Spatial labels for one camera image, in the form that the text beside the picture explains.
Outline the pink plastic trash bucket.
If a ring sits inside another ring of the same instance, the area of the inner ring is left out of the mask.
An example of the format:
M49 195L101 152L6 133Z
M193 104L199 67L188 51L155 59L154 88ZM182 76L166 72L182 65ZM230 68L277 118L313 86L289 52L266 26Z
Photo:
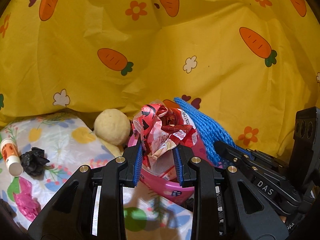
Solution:
M194 193L193 187L182 188L178 183L172 150L163 154L152 169L143 165L140 180L152 191L176 204L182 204Z

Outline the blue foam net sleeve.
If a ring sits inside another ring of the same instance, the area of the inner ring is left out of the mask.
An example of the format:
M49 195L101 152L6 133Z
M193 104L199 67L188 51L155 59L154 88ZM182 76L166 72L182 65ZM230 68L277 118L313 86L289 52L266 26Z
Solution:
M214 143L217 141L222 141L227 145L240 150L241 153L247 154L249 158L252 158L248 151L244 149L241 150L239 146L236 146L230 134L217 121L210 116L205 115L182 98L175 97L174 102L177 103L180 106L180 109L185 111L185 113L193 120L197 132L205 146L207 158L214 166L219 166L219 163L222 163L221 157L214 148Z

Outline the white orange paper cup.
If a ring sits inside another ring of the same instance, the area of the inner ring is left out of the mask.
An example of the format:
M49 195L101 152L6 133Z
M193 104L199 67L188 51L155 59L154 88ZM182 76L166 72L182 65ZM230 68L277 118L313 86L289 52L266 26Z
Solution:
M1 141L1 154L9 174L13 177L19 177L23 173L23 167L17 145L12 139L6 138Z

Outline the red white snack wrapper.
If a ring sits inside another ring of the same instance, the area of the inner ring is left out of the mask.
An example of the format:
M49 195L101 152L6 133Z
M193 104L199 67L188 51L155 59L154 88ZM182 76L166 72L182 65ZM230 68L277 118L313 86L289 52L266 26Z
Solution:
M162 121L165 121L165 124L162 127L163 131L169 134L169 139L166 143L169 148L167 152L178 145L187 147L195 146L199 135L191 117L180 109L180 106L176 103L170 102L163 105L169 109L168 114L161 118ZM148 160L146 166L150 169L153 168L153 164L160 158L154 160L147 154L146 157Z

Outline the pink plastic bag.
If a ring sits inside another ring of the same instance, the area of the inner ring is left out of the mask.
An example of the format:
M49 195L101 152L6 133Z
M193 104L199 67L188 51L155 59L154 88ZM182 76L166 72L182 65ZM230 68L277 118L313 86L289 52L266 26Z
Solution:
M28 180L19 177L20 193L13 193L14 201L20 213L29 221L33 222L41 211L39 202L32 197L32 184Z

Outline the red transparent bag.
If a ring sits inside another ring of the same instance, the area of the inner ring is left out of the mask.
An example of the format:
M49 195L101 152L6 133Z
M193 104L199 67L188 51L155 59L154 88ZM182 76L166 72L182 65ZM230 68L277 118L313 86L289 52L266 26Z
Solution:
M161 120L168 112L168 107L163 104L147 104L133 119L134 129L140 134L144 150L154 160L169 149L166 145L169 134L163 131L165 121Z

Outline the floral plastic bed sheet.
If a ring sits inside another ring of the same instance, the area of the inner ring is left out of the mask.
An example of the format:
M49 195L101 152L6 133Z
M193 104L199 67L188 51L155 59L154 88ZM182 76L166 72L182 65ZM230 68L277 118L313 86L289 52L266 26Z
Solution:
M117 156L76 116L58 113L17 119L1 128L1 139L12 139L20 154L33 147L44 150L49 163L40 178L26 173L31 196L43 208L82 164L106 165ZM142 182L123 189L127 239L190 239L193 214L158 195Z

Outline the cream plush ball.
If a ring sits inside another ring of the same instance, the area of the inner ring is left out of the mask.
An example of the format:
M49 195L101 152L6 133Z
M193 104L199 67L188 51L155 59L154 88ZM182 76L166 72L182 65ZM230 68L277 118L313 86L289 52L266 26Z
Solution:
M103 141L114 146L123 145L131 131L128 117L118 109L102 111L94 122L94 133Z

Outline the yellow carrot print curtain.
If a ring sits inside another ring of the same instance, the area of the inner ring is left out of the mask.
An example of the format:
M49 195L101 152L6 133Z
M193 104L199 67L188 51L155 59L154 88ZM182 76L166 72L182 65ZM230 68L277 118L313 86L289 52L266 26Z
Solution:
M1 0L1 126L186 98L242 147L289 160L319 106L311 0Z

